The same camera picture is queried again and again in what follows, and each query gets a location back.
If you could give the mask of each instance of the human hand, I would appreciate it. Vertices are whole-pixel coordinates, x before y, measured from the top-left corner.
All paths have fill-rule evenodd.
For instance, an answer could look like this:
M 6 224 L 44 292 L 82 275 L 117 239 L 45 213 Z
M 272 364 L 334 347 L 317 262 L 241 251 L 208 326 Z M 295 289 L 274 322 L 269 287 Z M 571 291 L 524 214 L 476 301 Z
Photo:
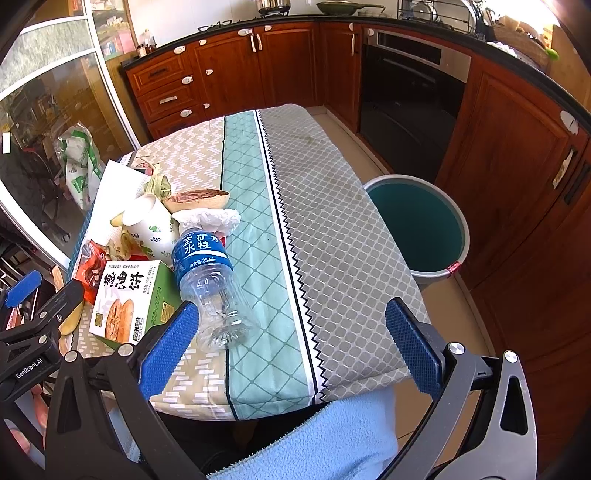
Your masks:
M 35 416 L 39 425 L 42 429 L 43 435 L 43 446 L 45 446 L 45 432 L 47 428 L 47 415 L 49 413 L 49 407 L 45 404 L 43 399 L 41 398 L 41 394 L 43 393 L 43 389 L 41 385 L 35 385 L 31 389 L 31 394 L 33 394 L 33 407 L 35 410 Z M 17 429 L 10 429 L 12 436 L 14 436 L 15 440 L 21 446 L 25 453 L 29 453 L 31 450 L 31 443 L 27 440 L 27 438 Z

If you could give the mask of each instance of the baseboard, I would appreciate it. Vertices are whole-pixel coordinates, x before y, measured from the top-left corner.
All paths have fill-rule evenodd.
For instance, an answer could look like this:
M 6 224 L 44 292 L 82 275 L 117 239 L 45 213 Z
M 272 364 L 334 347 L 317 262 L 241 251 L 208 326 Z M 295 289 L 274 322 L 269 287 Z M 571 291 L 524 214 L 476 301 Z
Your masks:
M 453 277 L 456 279 L 457 284 L 460 286 L 460 290 L 464 294 L 464 297 L 466 298 L 466 301 L 468 302 L 468 305 L 470 306 L 472 314 L 474 315 L 474 318 L 476 319 L 476 324 L 478 325 L 478 328 L 480 329 L 482 337 L 484 338 L 484 343 L 486 344 L 486 348 L 488 349 L 489 355 L 495 356 L 496 355 L 495 347 L 492 344 L 491 336 L 488 334 L 488 330 L 486 330 L 486 325 L 484 324 L 484 320 L 482 320 L 482 316 L 480 315 L 480 312 L 478 311 L 478 308 L 476 307 L 476 303 L 474 302 L 474 299 L 472 298 L 470 291 L 466 287 L 466 284 L 462 280 L 462 276 L 459 273 L 456 272 Z
M 312 116 L 326 113 L 326 107 L 324 105 L 309 106 L 306 110 Z
M 390 175 L 390 172 L 386 169 L 386 167 L 384 167 L 384 164 L 382 164 L 382 162 L 380 162 L 378 157 L 376 157 L 373 154 L 373 152 L 367 148 L 367 146 L 361 141 L 361 139 L 357 135 L 355 135 L 351 130 L 349 130 L 349 127 L 347 127 L 342 121 L 340 121 L 339 118 L 333 112 L 331 112 L 329 109 L 326 109 L 326 115 L 328 115 L 332 120 L 334 120 L 334 122 L 337 123 L 339 127 L 341 127 L 343 130 L 345 130 L 347 135 L 350 136 L 355 143 L 357 143 L 359 148 L 361 148 L 361 150 L 363 150 L 363 152 L 371 159 L 372 162 L 375 163 L 375 165 L 385 175 Z

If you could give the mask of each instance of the blue gripper pad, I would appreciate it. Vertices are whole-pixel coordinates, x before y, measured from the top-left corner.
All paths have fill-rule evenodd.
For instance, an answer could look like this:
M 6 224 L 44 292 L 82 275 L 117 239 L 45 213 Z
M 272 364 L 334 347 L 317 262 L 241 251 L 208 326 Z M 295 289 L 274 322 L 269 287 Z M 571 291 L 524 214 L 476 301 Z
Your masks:
M 435 400 L 443 389 L 441 362 L 415 325 L 416 321 L 413 314 L 397 303 L 396 299 L 386 305 L 386 327 L 408 365 L 417 388 Z
M 186 303 L 169 320 L 174 322 L 152 347 L 142 362 L 139 389 L 146 400 L 160 395 L 179 360 L 189 347 L 199 327 L 199 311 L 194 303 Z
M 9 308 L 18 307 L 39 285 L 41 285 L 41 274 L 37 270 L 31 270 L 8 290 L 4 304 Z

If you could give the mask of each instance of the black countertop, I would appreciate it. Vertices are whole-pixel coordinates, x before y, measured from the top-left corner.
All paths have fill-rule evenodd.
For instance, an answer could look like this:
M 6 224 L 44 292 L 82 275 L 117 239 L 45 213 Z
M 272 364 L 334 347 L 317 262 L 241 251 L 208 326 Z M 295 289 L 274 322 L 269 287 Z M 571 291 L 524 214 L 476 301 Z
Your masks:
M 440 38 L 450 43 L 455 43 L 462 47 L 472 50 L 490 61 L 500 64 L 506 69 L 514 72 L 520 77 L 524 78 L 531 84 L 542 90 L 548 97 L 552 98 L 557 104 L 569 111 L 588 133 L 591 134 L 591 113 L 589 113 L 575 98 L 573 98 L 566 90 L 564 90 L 558 83 L 552 80 L 538 69 L 528 65 L 527 63 L 509 55 L 508 53 L 489 45 L 475 37 L 449 30 L 447 28 L 437 27 L 435 25 L 424 24 L 410 20 L 399 20 L 396 18 L 384 17 L 339 17 L 332 15 L 287 15 L 275 16 L 267 18 L 255 18 L 252 20 L 232 23 L 227 26 L 219 28 L 211 28 L 204 32 L 198 32 L 187 37 L 180 38 L 171 43 L 167 43 L 162 47 L 156 49 L 152 53 L 142 58 L 129 59 L 122 62 L 121 66 L 124 71 L 137 67 L 142 63 L 156 58 L 159 54 L 174 50 L 180 45 L 187 45 L 189 43 L 201 40 L 202 38 L 212 37 L 221 33 L 239 30 L 240 28 L 254 28 L 263 25 L 273 25 L 279 23 L 293 23 L 293 22 L 310 22 L 310 21 L 331 21 L 331 22 L 345 22 L 345 23 L 364 23 L 371 25 L 384 25 L 387 27 L 397 27 L 403 30 L 419 32 L 430 37 Z

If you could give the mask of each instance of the white and green plastic bag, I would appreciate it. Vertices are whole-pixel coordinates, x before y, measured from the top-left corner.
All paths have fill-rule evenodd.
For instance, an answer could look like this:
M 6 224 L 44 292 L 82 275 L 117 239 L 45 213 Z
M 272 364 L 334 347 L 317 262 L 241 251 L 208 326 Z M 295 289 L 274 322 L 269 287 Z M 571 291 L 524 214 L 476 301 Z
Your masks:
M 54 147 L 62 160 L 68 190 L 81 210 L 89 210 L 105 171 L 92 135 L 78 122 L 57 138 Z

